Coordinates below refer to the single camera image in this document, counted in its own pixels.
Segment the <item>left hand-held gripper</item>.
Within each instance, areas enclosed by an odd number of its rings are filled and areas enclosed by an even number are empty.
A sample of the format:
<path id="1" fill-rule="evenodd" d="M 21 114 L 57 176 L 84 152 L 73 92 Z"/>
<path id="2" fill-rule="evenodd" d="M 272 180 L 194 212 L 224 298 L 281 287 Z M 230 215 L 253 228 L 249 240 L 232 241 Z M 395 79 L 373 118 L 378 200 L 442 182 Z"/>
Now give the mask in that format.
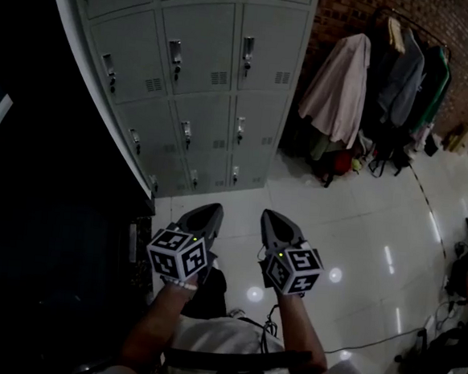
<path id="1" fill-rule="evenodd" d="M 155 273 L 178 284 L 197 277 L 205 283 L 216 255 L 211 247 L 220 232 L 223 206 L 210 203 L 186 212 L 175 223 L 159 229 L 147 245 Z"/>

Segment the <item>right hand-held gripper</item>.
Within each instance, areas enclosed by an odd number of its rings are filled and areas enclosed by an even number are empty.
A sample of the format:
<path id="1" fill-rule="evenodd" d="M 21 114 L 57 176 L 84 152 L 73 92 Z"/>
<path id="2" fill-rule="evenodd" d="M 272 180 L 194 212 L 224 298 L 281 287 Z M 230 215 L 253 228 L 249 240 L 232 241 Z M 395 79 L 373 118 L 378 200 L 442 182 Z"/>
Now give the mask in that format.
<path id="1" fill-rule="evenodd" d="M 279 212 L 264 210 L 260 225 L 265 255 L 259 266 L 265 287 L 280 295 L 311 290 L 324 268 L 317 249 L 298 225 Z"/>

